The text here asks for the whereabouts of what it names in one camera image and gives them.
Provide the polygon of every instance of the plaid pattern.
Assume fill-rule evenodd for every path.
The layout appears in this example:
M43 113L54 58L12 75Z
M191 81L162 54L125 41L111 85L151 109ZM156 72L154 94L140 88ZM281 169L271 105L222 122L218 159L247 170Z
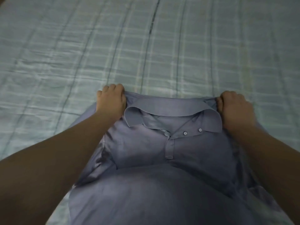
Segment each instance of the plaid pattern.
M110 83L173 98L235 90L253 102L271 135L300 150L298 6L300 0L6 0L0 159L66 129Z

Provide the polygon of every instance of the forearm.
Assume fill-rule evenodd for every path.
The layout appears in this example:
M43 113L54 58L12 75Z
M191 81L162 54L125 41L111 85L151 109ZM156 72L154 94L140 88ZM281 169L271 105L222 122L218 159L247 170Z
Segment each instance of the forearm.
M246 151L262 185L294 223L300 223L300 153L256 127L231 134Z
M0 217L15 218L22 211L24 224L45 223L69 191L112 125L96 113L81 123L0 162Z

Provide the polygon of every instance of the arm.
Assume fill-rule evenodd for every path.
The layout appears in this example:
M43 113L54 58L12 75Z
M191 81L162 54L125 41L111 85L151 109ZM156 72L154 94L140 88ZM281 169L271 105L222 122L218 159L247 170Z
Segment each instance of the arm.
M97 93L96 113L0 162L0 224L45 224L105 132L123 115L122 85Z
M256 127L253 107L241 94L223 92L217 104L224 128L244 148L262 185L300 224L300 153Z

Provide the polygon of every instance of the shirt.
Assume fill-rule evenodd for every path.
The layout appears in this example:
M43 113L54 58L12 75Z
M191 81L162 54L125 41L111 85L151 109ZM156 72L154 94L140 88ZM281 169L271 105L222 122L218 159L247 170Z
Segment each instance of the shirt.
M72 224L257 224L247 208L249 190L276 205L222 129L214 98L125 95L124 116L103 136L71 191Z

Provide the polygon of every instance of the hand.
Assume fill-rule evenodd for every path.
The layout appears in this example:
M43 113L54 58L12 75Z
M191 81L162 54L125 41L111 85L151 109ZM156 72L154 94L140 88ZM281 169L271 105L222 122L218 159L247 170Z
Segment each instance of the hand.
M114 123L124 114L126 97L122 84L104 86L102 91L97 92L96 113L106 115Z
M216 98L218 112L222 116L223 127L229 132L256 126L256 118L251 103L235 91L225 91Z

